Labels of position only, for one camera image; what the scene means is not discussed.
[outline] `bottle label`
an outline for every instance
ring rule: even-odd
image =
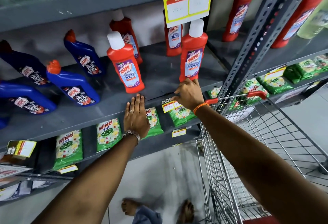
[[[304,24],[304,22],[307,20],[307,18],[311,15],[313,12],[314,8],[311,10],[308,10],[304,12],[299,19],[290,27],[289,31],[286,33],[284,36],[283,40],[290,39],[296,32],[297,30]]]
[[[181,25],[176,25],[169,28],[169,46],[171,49],[176,49],[181,46]]]
[[[102,71],[96,66],[94,61],[90,56],[78,56],[80,64],[86,69],[86,71],[91,75],[97,75],[102,73]]]
[[[140,84],[137,70],[131,59],[126,60],[122,63],[115,63],[117,70],[127,87],[136,87]]]
[[[243,23],[243,20],[246,16],[246,13],[248,10],[248,5],[249,5],[249,3],[242,4],[241,6],[238,7],[237,13],[232,20],[232,24],[230,27],[230,34],[235,34],[239,31],[241,24]]]
[[[137,47],[135,45],[135,41],[133,39],[132,34],[128,32],[126,34],[121,34],[121,36],[123,38],[123,41],[126,44],[131,44],[132,45],[134,58],[138,58],[139,57],[139,54],[138,54],[138,50],[137,50]]]
[[[80,105],[95,103],[95,100],[90,98],[81,86],[64,86],[61,89]]]
[[[41,114],[50,111],[50,109],[38,105],[34,100],[27,96],[9,98],[9,101],[13,102],[16,106],[29,111],[32,114]]]
[[[312,19],[311,23],[317,26],[325,26],[328,24],[328,11],[320,10]]]
[[[188,51],[185,64],[185,77],[192,77],[198,74],[202,56],[203,48]]]
[[[47,78],[43,78],[40,75],[40,72],[34,71],[32,67],[25,66],[24,68],[19,68],[19,71],[23,76],[31,78],[37,85],[45,85],[47,83],[50,83]]]

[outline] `tiled floor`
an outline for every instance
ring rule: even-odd
[[[306,99],[284,112],[328,152],[328,90]],[[62,188],[25,198],[0,207],[2,224],[29,224]],[[171,147],[133,161],[127,165],[121,184],[109,205],[111,224],[130,224],[120,205],[124,197],[149,204],[162,214],[164,224],[177,220],[178,208],[190,199],[199,219],[204,217],[204,195],[195,142]],[[108,213],[102,224],[108,223]]]

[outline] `light green liquid bottle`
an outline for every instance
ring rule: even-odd
[[[301,38],[314,38],[324,27],[328,28],[328,0],[323,0],[299,28],[297,35]]]

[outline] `orange bottle cap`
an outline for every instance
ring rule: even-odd
[[[6,40],[2,40],[0,42],[0,52],[5,52],[5,53],[12,52],[12,48],[10,47],[10,44]]]
[[[61,66],[59,64],[59,61],[57,61],[57,60],[52,60],[47,65],[47,71],[51,74],[59,74],[60,70],[61,70]]]
[[[71,43],[74,43],[76,41],[76,37],[75,37],[75,33],[74,31],[71,29],[69,30],[66,35],[65,35],[65,40],[71,42]]]

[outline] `shopping cart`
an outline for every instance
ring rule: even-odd
[[[248,100],[256,102],[248,106]],[[279,154],[307,180],[328,192],[328,155],[263,92],[216,98],[207,100],[207,103]],[[200,126],[202,139],[197,140],[197,145],[204,153],[204,159],[199,154],[199,165],[205,197],[205,222],[245,224],[255,223],[259,218],[271,219],[270,213],[247,191],[202,123]],[[204,167],[207,178],[203,176]]]

